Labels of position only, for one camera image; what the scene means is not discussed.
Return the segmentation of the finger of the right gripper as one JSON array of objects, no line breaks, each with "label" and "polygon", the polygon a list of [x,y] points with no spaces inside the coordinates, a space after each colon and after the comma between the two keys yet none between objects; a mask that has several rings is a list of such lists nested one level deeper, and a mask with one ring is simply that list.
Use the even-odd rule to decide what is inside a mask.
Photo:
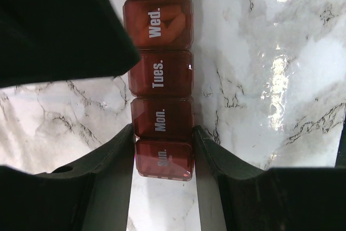
[{"label": "finger of the right gripper", "polygon": [[1,0],[1,87],[120,76],[140,60],[110,0]]}]

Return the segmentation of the brown weekly pill organizer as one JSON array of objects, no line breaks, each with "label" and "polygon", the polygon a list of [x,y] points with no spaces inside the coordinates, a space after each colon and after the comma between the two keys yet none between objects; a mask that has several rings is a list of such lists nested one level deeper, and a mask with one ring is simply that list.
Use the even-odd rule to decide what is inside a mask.
[{"label": "brown weekly pill organizer", "polygon": [[192,0],[126,0],[123,19],[141,57],[128,73],[137,170],[188,181],[194,168]]}]

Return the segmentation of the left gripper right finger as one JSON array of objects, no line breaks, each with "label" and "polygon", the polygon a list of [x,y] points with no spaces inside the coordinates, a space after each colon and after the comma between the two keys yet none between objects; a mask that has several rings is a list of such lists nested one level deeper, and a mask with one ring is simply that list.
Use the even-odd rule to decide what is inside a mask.
[{"label": "left gripper right finger", "polygon": [[345,138],[330,168],[271,168],[241,160],[194,128],[202,230],[345,230]]}]

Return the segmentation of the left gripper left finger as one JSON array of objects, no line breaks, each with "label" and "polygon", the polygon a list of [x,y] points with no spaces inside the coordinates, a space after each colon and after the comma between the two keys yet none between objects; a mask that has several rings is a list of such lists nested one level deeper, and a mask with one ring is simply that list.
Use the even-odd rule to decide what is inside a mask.
[{"label": "left gripper left finger", "polygon": [[1,166],[1,230],[126,230],[134,143],[128,124],[51,173]]}]

